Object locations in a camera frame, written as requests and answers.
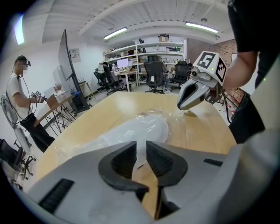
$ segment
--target ceiling light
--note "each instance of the ceiling light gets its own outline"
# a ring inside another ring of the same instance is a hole
[[[219,32],[218,30],[212,29],[212,28],[207,27],[207,26],[199,25],[199,24],[196,24],[196,23],[186,22],[185,25],[200,28],[200,29],[204,29],[204,30],[208,30],[208,31],[211,31],[213,33],[218,33]]]
[[[25,42],[25,39],[23,37],[23,31],[22,31],[22,18],[23,18],[23,14],[20,16],[20,18],[14,25],[14,33],[16,35],[18,45],[23,44]]]
[[[125,28],[122,28],[122,29],[120,29],[120,30],[117,30],[117,31],[115,31],[115,32],[113,32],[113,33],[111,33],[111,34],[109,34],[108,36],[105,36],[104,39],[107,40],[107,39],[109,39],[109,38],[111,38],[111,37],[113,37],[113,36],[115,36],[115,35],[117,35],[117,34],[119,34],[119,33],[122,33],[122,32],[124,32],[124,31],[126,31],[126,30],[127,30],[126,27],[125,27]]]

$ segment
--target plastic bag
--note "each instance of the plastic bag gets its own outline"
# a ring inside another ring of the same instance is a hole
[[[153,108],[148,112],[136,115],[87,144],[79,145],[72,149],[57,148],[56,150],[59,156],[58,165],[81,153],[119,143],[136,141],[137,162],[135,167],[138,168],[147,162],[146,141],[165,143],[168,136],[172,134],[169,131],[169,126],[176,125],[177,123],[178,115],[173,116],[164,112],[161,108]]]

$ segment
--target brick wall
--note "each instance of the brick wall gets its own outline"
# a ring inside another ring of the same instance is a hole
[[[230,66],[232,54],[237,53],[237,47],[234,39],[212,45],[188,38],[187,59],[191,59],[191,63],[195,62],[202,51],[219,53],[226,63],[226,66]]]

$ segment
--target white t-shirt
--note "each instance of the white t-shirt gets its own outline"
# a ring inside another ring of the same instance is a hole
[[[27,98],[22,90],[22,85],[21,85],[21,79],[17,78],[17,75],[15,73],[12,73],[8,84],[7,84],[7,94],[9,97],[9,100],[11,102],[11,104],[13,105],[13,107],[16,109],[17,111],[17,117],[19,121],[24,120],[25,118],[27,118],[27,116],[29,114],[32,114],[33,111],[30,108],[26,108],[26,107],[20,107],[18,106],[13,98],[13,95],[15,93],[20,93],[21,97],[23,98]]]

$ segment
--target ceiling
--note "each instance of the ceiling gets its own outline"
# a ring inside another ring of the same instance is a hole
[[[216,43],[233,37],[227,4],[228,0],[38,0],[23,16],[24,39],[37,43],[60,40],[66,28],[67,33],[103,41],[112,32],[109,29],[127,27],[127,32],[108,43],[160,33]],[[219,30],[219,39],[186,27],[186,21]]]

